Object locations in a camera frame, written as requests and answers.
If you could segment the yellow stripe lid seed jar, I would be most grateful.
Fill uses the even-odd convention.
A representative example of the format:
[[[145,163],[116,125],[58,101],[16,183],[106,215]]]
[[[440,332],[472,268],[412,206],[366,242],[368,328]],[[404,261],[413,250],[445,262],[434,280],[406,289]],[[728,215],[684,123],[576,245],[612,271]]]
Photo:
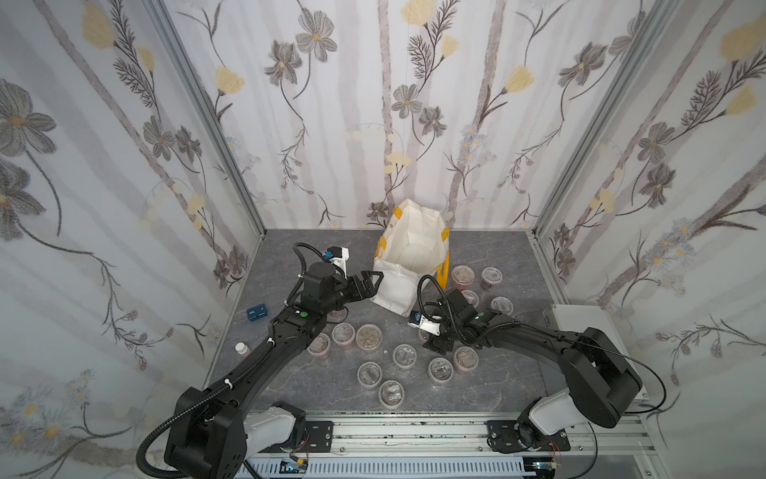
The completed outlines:
[[[454,376],[452,363],[444,357],[436,357],[429,362],[428,377],[436,385],[449,383]]]

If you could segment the seed jar row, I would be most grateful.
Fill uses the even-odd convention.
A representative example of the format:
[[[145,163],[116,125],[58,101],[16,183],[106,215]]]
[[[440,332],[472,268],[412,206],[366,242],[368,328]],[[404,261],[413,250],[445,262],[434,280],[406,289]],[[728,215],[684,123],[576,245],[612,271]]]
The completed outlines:
[[[410,344],[399,344],[395,347],[392,358],[396,367],[401,370],[410,370],[417,362],[417,351]]]

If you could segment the white canvas tote bag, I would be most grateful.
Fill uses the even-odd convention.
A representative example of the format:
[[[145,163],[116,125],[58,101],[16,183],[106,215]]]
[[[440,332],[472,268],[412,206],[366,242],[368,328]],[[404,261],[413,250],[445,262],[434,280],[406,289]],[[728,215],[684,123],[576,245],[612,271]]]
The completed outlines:
[[[417,285],[434,275],[446,287],[450,267],[450,235],[442,214],[406,200],[394,209],[377,243],[373,269],[383,281],[372,301],[406,317],[417,301]]]

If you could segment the clear lid seed jar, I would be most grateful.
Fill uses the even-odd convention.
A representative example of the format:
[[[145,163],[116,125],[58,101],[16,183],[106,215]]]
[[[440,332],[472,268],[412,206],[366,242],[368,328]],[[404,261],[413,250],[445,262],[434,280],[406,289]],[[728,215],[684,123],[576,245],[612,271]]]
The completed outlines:
[[[394,379],[384,381],[378,389],[379,402],[384,408],[397,409],[403,403],[405,389],[403,385]]]

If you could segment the red green label seed jar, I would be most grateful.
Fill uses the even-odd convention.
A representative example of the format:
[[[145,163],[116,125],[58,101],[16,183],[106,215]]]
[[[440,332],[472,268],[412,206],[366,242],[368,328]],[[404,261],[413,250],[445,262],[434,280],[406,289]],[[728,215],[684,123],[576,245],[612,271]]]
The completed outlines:
[[[379,387],[383,373],[380,365],[374,361],[362,363],[357,369],[357,380],[360,386],[367,390]]]

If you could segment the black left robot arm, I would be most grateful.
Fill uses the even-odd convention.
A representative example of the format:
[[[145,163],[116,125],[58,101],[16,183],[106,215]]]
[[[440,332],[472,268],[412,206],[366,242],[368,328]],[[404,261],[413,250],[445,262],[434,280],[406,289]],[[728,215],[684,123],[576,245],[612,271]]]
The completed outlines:
[[[189,388],[174,414],[138,446],[135,463],[154,478],[233,478],[245,465],[253,436],[245,417],[273,377],[322,333],[331,311],[377,295],[384,275],[349,275],[345,249],[292,247],[300,263],[283,309],[269,322],[267,338],[239,365],[208,388]]]

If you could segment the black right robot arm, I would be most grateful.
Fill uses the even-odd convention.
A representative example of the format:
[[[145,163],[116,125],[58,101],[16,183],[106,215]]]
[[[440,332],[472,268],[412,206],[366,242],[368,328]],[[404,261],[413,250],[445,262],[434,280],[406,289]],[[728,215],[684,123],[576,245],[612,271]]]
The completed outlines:
[[[456,289],[438,289],[436,301],[424,301],[424,275],[416,287],[416,309],[409,323],[430,333],[426,348],[445,355],[462,345],[510,349],[558,371],[564,387],[532,401],[515,420],[488,426],[488,444],[511,454],[555,448],[569,427],[616,427],[644,387],[640,375],[600,329],[581,333],[521,323],[498,309],[477,311]]]

